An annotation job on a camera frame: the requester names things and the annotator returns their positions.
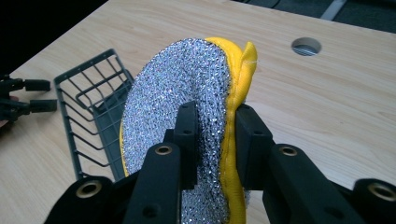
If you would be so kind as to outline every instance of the black clamp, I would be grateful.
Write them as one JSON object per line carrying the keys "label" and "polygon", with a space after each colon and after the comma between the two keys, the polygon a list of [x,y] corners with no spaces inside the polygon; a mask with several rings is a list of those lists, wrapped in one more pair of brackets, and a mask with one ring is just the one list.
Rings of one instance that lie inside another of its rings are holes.
{"label": "black clamp", "polygon": [[49,91],[50,82],[40,79],[23,81],[21,78],[0,75],[0,120],[13,122],[22,115],[57,110],[57,100],[31,100],[30,104],[12,100],[9,93],[23,88],[26,91]]}

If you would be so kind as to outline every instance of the wooden table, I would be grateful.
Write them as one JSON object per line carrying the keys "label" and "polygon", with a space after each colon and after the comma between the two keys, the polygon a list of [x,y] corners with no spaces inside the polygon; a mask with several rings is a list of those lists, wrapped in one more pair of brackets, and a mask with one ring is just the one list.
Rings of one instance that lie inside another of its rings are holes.
{"label": "wooden table", "polygon": [[[347,188],[366,177],[396,185],[395,34],[225,0],[110,0],[11,75],[53,80],[110,48],[135,75],[170,43],[213,35],[256,45],[247,104],[277,143],[301,148]],[[291,50],[304,36],[321,44],[318,55]],[[60,111],[21,117],[0,137],[2,223],[42,223],[74,181]],[[252,192],[248,223],[268,223],[261,196]]]}

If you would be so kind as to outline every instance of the round hole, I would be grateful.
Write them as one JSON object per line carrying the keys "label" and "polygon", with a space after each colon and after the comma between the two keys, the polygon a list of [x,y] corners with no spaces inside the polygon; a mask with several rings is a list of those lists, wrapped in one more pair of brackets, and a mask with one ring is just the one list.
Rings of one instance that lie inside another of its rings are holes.
{"label": "round hole", "polygon": [[158,155],[167,155],[167,154],[169,154],[169,153],[171,153],[172,152],[172,148],[170,148],[170,147],[158,147],[157,149],[155,149],[155,152],[158,154]]}
{"label": "round hole", "polygon": [[160,206],[158,204],[151,204],[143,208],[143,216],[147,218],[157,217],[160,214]]}
{"label": "round hole", "polygon": [[325,207],[325,208],[324,208],[324,211],[325,211],[327,214],[329,214],[329,215],[331,215],[332,217],[335,217],[335,218],[337,218],[337,219],[339,219],[339,220],[341,220],[341,219],[344,218],[344,213],[341,212],[341,211],[340,211],[339,209],[337,209],[337,208],[334,208],[334,207]]}
{"label": "round hole", "polygon": [[77,191],[76,195],[79,198],[91,198],[93,195],[97,194],[102,189],[102,184],[97,180],[87,181],[81,185]]}
{"label": "round hole", "polygon": [[314,38],[302,37],[302,38],[298,38],[298,39],[294,40],[291,43],[291,48],[297,54],[300,54],[303,56],[314,56],[314,55],[319,54],[319,52],[321,50],[321,45]]}
{"label": "round hole", "polygon": [[368,188],[376,197],[389,202],[396,202],[396,193],[387,186],[373,183]]}
{"label": "round hole", "polygon": [[280,151],[283,153],[285,156],[296,156],[297,151],[294,148],[291,147],[282,147]]}

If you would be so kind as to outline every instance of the plastic basket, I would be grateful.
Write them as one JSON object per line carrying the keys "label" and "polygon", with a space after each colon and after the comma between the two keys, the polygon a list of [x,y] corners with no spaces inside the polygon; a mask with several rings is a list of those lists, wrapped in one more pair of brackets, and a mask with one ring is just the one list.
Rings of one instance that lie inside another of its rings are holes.
{"label": "plastic basket", "polygon": [[114,49],[54,79],[77,179],[125,177],[120,157],[120,123],[134,82]]}

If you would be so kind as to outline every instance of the basket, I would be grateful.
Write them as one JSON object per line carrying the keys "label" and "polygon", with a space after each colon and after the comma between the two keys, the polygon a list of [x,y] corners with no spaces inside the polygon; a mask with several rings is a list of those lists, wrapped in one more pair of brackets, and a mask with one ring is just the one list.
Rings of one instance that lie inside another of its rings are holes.
{"label": "basket", "polygon": [[133,77],[109,49],[54,79],[76,178],[125,177],[120,123]]}

